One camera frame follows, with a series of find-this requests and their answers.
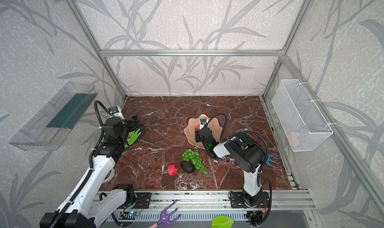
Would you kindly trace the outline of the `green fake grape bunch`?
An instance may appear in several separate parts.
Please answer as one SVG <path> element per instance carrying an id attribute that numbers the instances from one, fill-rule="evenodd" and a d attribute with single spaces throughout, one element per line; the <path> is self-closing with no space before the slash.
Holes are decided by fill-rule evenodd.
<path id="1" fill-rule="evenodd" d="M 197 151 L 188 149 L 182 154 L 182 158 L 183 161 L 191 162 L 195 165 L 196 170 L 200 171 L 204 175 L 208 174 L 208 169 L 202 163 L 202 157 Z"/>

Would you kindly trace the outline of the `dark fake avocado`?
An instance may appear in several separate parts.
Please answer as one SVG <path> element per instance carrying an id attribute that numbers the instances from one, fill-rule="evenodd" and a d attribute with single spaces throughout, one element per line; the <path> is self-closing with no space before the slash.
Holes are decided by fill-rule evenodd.
<path id="1" fill-rule="evenodd" d="M 195 165 L 187 161 L 181 161 L 181 168 L 188 174 L 192 174 L 196 170 Z"/>

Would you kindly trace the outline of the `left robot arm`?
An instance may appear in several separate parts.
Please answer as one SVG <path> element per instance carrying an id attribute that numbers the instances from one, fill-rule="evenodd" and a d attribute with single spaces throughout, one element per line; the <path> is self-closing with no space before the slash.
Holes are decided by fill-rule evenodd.
<path id="1" fill-rule="evenodd" d="M 67 199 L 53 213 L 45 213 L 41 228 L 98 228 L 119 207 L 135 204 L 133 185 L 119 184 L 99 201 L 92 202 L 106 176 L 113 170 L 123 151 L 142 134 L 138 116 L 126 121 L 111 117 L 102 126 L 103 142 L 91 153 L 90 166 Z"/>

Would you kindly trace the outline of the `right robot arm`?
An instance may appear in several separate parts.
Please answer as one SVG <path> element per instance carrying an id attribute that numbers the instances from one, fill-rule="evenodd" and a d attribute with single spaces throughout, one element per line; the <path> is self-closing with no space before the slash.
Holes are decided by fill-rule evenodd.
<path id="1" fill-rule="evenodd" d="M 197 131 L 197 136 L 210 158 L 216 160 L 232 156 L 242 168 L 245 204 L 249 207 L 255 206 L 262 195 L 261 173 L 269 157 L 269 146 L 266 140 L 258 133 L 241 131 L 229 136 L 225 141 L 217 142 L 212 131 L 207 127 Z"/>

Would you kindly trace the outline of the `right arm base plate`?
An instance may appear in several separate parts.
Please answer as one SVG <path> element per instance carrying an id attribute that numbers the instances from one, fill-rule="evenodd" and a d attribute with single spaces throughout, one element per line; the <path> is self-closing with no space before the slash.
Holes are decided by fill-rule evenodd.
<path id="1" fill-rule="evenodd" d="M 260 208 L 267 209 L 271 204 L 271 199 L 268 192 L 260 191 L 255 196 L 250 196 L 245 191 L 242 192 L 228 192 L 228 198 L 231 202 L 231 208 Z"/>

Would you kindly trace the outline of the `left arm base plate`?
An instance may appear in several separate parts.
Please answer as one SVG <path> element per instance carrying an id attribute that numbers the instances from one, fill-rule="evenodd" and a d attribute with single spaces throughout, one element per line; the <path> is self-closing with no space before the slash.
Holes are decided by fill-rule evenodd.
<path id="1" fill-rule="evenodd" d="M 122 206 L 119 207 L 119 209 L 149 209 L 150 207 L 150 202 L 151 202 L 151 196 L 152 193 L 136 193 L 136 201 L 130 203 L 123 204 Z"/>

